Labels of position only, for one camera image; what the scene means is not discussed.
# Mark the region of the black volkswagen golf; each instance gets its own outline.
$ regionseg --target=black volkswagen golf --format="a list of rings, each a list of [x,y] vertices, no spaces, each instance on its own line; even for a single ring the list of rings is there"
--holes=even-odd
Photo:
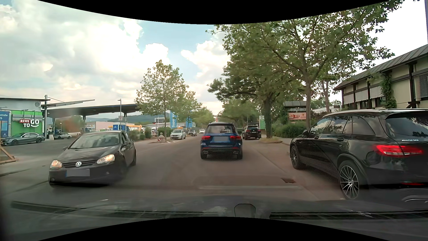
[[[125,131],[86,133],[52,161],[49,184],[111,184],[136,163],[135,145]]]
[[[428,195],[428,109],[327,114],[291,141],[290,158],[295,169],[338,177],[347,199],[388,193],[414,200],[411,191]]]

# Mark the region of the black mercedes suv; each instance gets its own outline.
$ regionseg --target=black mercedes suv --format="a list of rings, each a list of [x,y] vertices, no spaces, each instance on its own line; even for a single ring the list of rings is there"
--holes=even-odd
[[[295,169],[312,166],[336,176],[346,199],[392,190],[405,200],[406,188],[428,195],[428,109],[327,114],[292,139],[290,158]]]

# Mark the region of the alloy wheel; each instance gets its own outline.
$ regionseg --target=alloy wheel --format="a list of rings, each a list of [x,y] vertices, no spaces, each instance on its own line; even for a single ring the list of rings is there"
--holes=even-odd
[[[349,199],[356,199],[360,191],[360,184],[355,171],[350,166],[343,166],[339,173],[340,187]]]

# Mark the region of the car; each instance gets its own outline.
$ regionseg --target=car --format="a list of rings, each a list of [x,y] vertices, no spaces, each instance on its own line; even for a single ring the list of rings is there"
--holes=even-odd
[[[125,131],[85,133],[51,162],[51,187],[64,183],[111,184],[137,164],[134,142]]]
[[[191,136],[197,136],[197,135],[198,135],[198,133],[196,133],[196,131],[195,131],[195,130],[190,130],[190,131],[189,131],[189,135],[191,135]]]
[[[53,136],[54,139],[70,139],[71,135],[68,133],[58,133]]]
[[[207,159],[208,155],[232,155],[239,160],[242,159],[242,138],[232,123],[208,124],[200,144],[201,159]]]
[[[428,109],[327,114],[291,140],[290,158],[295,169],[311,166],[337,177],[346,199],[383,190],[401,200],[403,189],[428,183]]]
[[[18,144],[40,143],[46,138],[35,132],[22,132],[10,137],[2,138],[1,145],[14,146]]]
[[[177,139],[180,139],[180,140],[186,139],[186,132],[184,130],[182,130],[182,129],[173,130],[171,132],[171,135],[169,136],[169,138],[171,140],[175,140],[175,139],[176,140]]]
[[[251,138],[259,140],[262,137],[262,131],[257,125],[244,127],[242,130],[242,139],[248,140]]]

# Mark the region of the blue suv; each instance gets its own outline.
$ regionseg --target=blue suv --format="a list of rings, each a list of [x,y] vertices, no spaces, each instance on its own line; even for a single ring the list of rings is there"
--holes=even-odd
[[[201,158],[227,155],[242,159],[242,138],[232,123],[212,122],[201,138]]]

